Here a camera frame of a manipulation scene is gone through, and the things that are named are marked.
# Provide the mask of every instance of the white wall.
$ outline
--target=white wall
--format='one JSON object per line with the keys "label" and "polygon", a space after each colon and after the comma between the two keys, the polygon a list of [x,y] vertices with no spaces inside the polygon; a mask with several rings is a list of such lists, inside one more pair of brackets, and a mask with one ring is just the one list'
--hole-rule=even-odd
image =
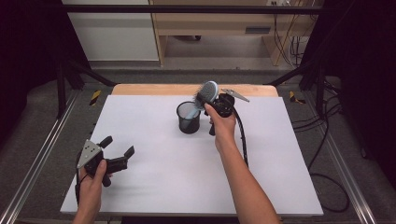
{"label": "white wall", "polygon": [[[147,0],[63,0],[64,4],[147,5]],[[69,13],[89,61],[158,61],[149,14]]]}

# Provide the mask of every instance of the human arm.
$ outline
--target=human arm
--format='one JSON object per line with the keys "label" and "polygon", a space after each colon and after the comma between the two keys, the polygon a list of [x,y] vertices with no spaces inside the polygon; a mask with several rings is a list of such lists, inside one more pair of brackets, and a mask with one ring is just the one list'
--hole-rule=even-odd
{"label": "human arm", "polygon": [[106,174],[106,166],[106,161],[101,160],[93,178],[87,175],[85,168],[80,169],[79,204],[73,224],[95,221],[101,206],[102,179]]}
{"label": "human arm", "polygon": [[240,223],[279,223],[273,205],[249,171],[236,146],[234,114],[222,118],[208,104],[205,105],[205,110],[216,127],[215,144],[227,175]]}

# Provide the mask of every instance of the gray floor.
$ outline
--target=gray floor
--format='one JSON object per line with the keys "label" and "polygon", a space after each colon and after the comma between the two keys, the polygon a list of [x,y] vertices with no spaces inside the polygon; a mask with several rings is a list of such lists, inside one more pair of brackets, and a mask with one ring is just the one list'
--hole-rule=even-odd
{"label": "gray floor", "polygon": [[[119,67],[101,67],[97,70],[109,79],[122,83],[203,83],[215,80],[221,83],[262,84],[282,76],[290,69],[283,64],[270,65],[264,45],[260,38],[208,37],[200,42],[190,36],[176,36],[169,40],[165,66],[132,66],[129,69]],[[71,220],[72,216],[59,212],[64,191],[69,188],[74,175],[74,163],[77,152],[85,139],[90,138],[106,95],[111,88],[89,77],[87,84],[79,92],[73,111],[49,154],[41,173],[18,215],[22,218]],[[335,85],[336,78],[328,77]],[[313,116],[310,107],[290,101],[290,91],[298,99],[304,99],[299,91],[299,78],[296,77],[277,87],[284,98],[290,120],[308,119]],[[96,90],[102,93],[96,105],[89,105]],[[28,95],[28,105],[23,111],[20,122],[12,131],[12,136],[0,151],[0,209],[4,211],[25,175],[28,173],[35,156],[46,140],[47,134],[55,122],[57,113],[56,82],[52,81],[32,90]],[[348,167],[370,206],[377,223],[396,223],[396,192],[381,173],[375,161],[361,157],[360,146],[350,130],[345,116],[338,113],[331,117],[332,137],[342,153]],[[319,128],[296,133],[306,163],[312,159],[321,140]],[[329,152],[324,148],[315,161],[313,172],[325,174],[340,181]],[[330,207],[342,207],[346,199],[339,188],[327,180],[313,177],[320,201]],[[361,223],[352,204],[344,213],[325,211],[323,217],[284,217],[285,223]]]}

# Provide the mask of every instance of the white table surface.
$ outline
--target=white table surface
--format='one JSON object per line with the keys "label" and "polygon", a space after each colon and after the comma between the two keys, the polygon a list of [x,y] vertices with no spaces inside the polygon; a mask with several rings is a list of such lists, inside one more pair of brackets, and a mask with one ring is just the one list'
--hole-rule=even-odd
{"label": "white table surface", "polygon": [[[235,100],[247,139],[249,169],[280,216],[320,216],[317,194],[280,97]],[[201,113],[197,133],[178,128],[176,109],[190,95],[109,95],[92,134],[111,135],[106,159],[134,146],[128,169],[117,172],[102,193],[101,212],[118,216],[234,216],[209,117]],[[242,151],[239,128],[235,139]],[[61,208],[77,212],[75,178]]]}

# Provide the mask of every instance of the black electrical cord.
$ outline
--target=black electrical cord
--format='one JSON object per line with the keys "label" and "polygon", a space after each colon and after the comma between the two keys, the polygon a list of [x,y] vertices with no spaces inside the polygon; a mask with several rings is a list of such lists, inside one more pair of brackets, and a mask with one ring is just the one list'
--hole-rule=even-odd
{"label": "black electrical cord", "polygon": [[[319,147],[318,147],[318,149],[317,149],[317,151],[316,151],[316,153],[315,153],[313,159],[311,160],[311,162],[309,162],[309,164],[308,164],[308,166],[307,166],[308,172],[310,171],[310,169],[311,169],[311,167],[312,167],[312,164],[313,164],[314,161],[316,160],[316,158],[317,158],[319,152],[322,150],[323,144],[324,144],[324,142],[325,142],[325,140],[326,140],[326,138],[327,138],[327,134],[329,133],[329,129],[330,129],[329,127],[330,127],[330,126],[329,126],[329,115],[328,115],[328,114],[329,114],[330,111],[332,111],[334,108],[336,108],[336,107],[339,106],[340,104],[334,105],[334,106],[333,106],[331,109],[329,109],[329,110],[327,109],[327,105],[328,105],[328,103],[330,102],[330,100],[332,100],[332,99],[334,99],[334,98],[337,98],[337,97],[338,97],[338,95],[334,95],[333,97],[329,98],[329,99],[327,100],[326,104],[325,104],[324,122],[326,123],[326,130],[325,130],[325,133],[323,134],[323,138],[322,138],[322,140],[321,140],[321,142],[320,142],[320,144],[319,144]],[[348,209],[348,207],[349,207],[349,205],[350,205],[350,200],[349,200],[349,197],[348,197],[348,195],[347,195],[347,191],[345,190],[345,188],[344,188],[341,184],[339,184],[336,180],[332,179],[331,177],[329,177],[329,176],[327,176],[327,175],[322,175],[322,174],[318,174],[318,173],[309,173],[309,174],[310,174],[311,176],[319,176],[319,177],[326,178],[326,179],[332,181],[332,182],[333,182],[335,185],[337,185],[337,186],[341,189],[341,191],[343,191],[343,193],[346,195],[346,204],[345,204],[345,206],[344,206],[343,208],[341,208],[341,209],[334,209],[334,208],[330,208],[330,207],[324,205],[323,203],[320,203],[320,205],[322,206],[322,208],[324,208],[324,209],[326,209],[326,210],[328,210],[328,211],[334,212],[334,213],[343,213],[343,212],[345,212],[345,211]]]}
{"label": "black electrical cord", "polygon": [[82,150],[77,154],[77,158],[76,158],[76,185],[75,185],[75,192],[76,192],[76,200],[77,200],[77,205],[79,204],[79,188],[80,188],[80,185],[81,185],[81,181],[79,180],[79,171],[78,171],[78,168],[77,168],[77,165],[78,165],[78,160],[79,160],[79,158],[81,157],[81,153],[82,153]]}
{"label": "black electrical cord", "polygon": [[[337,110],[336,111],[334,111],[334,112],[332,112],[331,113],[331,111],[333,110],[333,109],[335,109],[337,106],[339,106],[340,104],[337,104],[337,105],[334,105],[332,108],[330,108],[329,109],[329,111],[327,111],[326,113],[328,114],[328,118],[330,118],[331,116],[333,116],[333,115],[335,115],[336,113],[338,113],[339,111],[340,111],[340,108],[337,108]],[[303,122],[303,121],[309,121],[309,120],[311,120],[311,119],[305,119],[305,120],[297,120],[297,121],[294,121],[294,122],[292,122],[292,123],[295,123],[295,122]],[[298,129],[302,129],[302,128],[307,128],[307,127],[309,127],[309,126],[311,126],[312,124],[314,124],[314,123],[316,123],[316,122],[318,122],[318,121],[320,121],[320,120],[322,120],[322,119],[315,119],[314,121],[311,121],[311,122],[309,122],[309,123],[307,123],[307,124],[305,124],[305,125],[302,125],[302,126],[298,126],[298,127],[293,127],[293,130],[298,130]]]}
{"label": "black electrical cord", "polygon": [[309,15],[312,21],[316,21],[318,19],[318,16],[315,15]]}
{"label": "black electrical cord", "polygon": [[297,65],[297,66],[299,66],[299,63],[298,63],[298,48],[300,47],[300,40],[301,40],[301,38],[298,36],[298,37],[297,37],[296,52],[295,52],[296,65]]}
{"label": "black electrical cord", "polygon": [[318,117],[318,115],[315,115],[314,117],[312,117],[312,118],[310,118],[310,119],[295,120],[295,121],[292,121],[291,123],[307,122],[307,121],[309,121],[309,120],[311,120],[311,119],[315,119],[315,118],[317,118],[317,117]]}
{"label": "black electrical cord", "polygon": [[335,88],[326,78],[324,79],[324,86],[326,91],[335,91],[336,94],[341,92],[340,89]]}
{"label": "black electrical cord", "polygon": [[350,200],[349,200],[349,197],[347,196],[347,191],[344,189],[344,187],[341,184],[339,184],[336,180],[332,179],[331,177],[329,177],[327,175],[321,175],[321,174],[317,174],[317,173],[310,173],[309,175],[311,175],[311,176],[319,176],[319,177],[322,177],[322,178],[325,178],[325,179],[328,179],[328,180],[332,181],[346,195],[346,204],[345,204],[345,206],[343,208],[334,209],[334,208],[330,208],[328,206],[325,206],[325,205],[323,205],[321,203],[320,205],[322,206],[322,208],[324,208],[324,209],[326,209],[328,211],[334,212],[334,213],[343,213],[343,212],[345,212],[348,209],[348,207],[350,205]]}
{"label": "black electrical cord", "polygon": [[[287,31],[287,34],[289,33],[292,25],[297,20],[297,18],[298,18],[298,15],[297,16],[296,15],[293,16],[293,20],[290,23],[290,26],[289,26],[289,29]],[[286,61],[286,63],[292,64],[292,62],[288,59],[288,57],[286,57],[286,54],[285,54],[285,52],[283,50],[284,46],[282,44],[282,40],[280,39],[279,33],[277,32],[277,14],[274,14],[274,41],[275,41],[277,49],[279,50],[280,54],[282,55],[282,57]]]}
{"label": "black electrical cord", "polygon": [[306,132],[306,131],[309,131],[309,130],[314,129],[314,128],[316,128],[316,127],[322,125],[323,123],[324,123],[324,121],[322,121],[321,123],[319,123],[319,124],[317,124],[317,125],[315,125],[315,126],[311,126],[311,127],[307,128],[307,129],[300,130],[300,131],[294,131],[294,132],[295,132],[295,133],[303,133],[303,132]]}
{"label": "black electrical cord", "polygon": [[246,141],[246,137],[245,137],[244,125],[242,124],[242,120],[239,117],[239,114],[236,111],[235,107],[233,106],[233,103],[231,103],[226,98],[224,98],[223,100],[225,102],[227,102],[227,104],[230,105],[233,108],[233,114],[235,115],[236,121],[238,122],[239,131],[241,132],[242,151],[243,151],[243,155],[244,155],[244,161],[245,161],[245,164],[248,167],[248,148],[247,148],[247,141]]}

